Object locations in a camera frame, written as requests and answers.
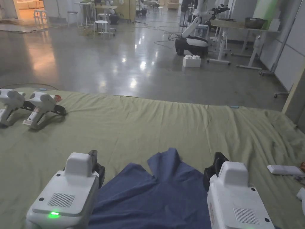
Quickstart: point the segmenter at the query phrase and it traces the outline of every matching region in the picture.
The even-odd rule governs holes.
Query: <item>concrete floor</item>
[[[163,9],[140,19],[166,31],[176,28],[177,10]],[[228,56],[231,66],[202,61],[200,68],[184,68],[169,33],[142,23],[121,22],[114,38],[80,35],[76,26],[46,32],[0,32],[0,87],[15,83],[46,83],[60,90],[127,95],[155,100],[209,105],[239,105],[281,110],[286,97],[273,97],[284,88],[276,77],[236,68],[247,58]],[[240,45],[228,44],[239,50]]]

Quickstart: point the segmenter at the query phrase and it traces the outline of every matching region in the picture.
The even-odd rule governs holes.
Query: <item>red sticker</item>
[[[54,97],[54,99],[55,99],[56,102],[61,101],[61,97],[60,97],[59,95],[56,95],[56,96]]]

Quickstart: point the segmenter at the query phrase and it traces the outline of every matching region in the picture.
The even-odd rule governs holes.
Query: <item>speaker grille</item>
[[[233,208],[236,221],[244,224],[260,224],[255,212],[249,208]]]
[[[75,198],[75,195],[54,193],[50,201],[49,206],[69,208]]]

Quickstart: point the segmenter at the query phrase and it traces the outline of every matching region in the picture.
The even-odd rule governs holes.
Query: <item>doorway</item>
[[[43,0],[16,0],[15,6],[18,19],[27,24],[35,23],[34,10],[44,9]]]

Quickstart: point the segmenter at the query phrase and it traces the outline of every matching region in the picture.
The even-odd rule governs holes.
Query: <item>metal bowl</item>
[[[266,22],[267,20],[265,19],[246,17],[245,27],[249,29],[261,29]]]

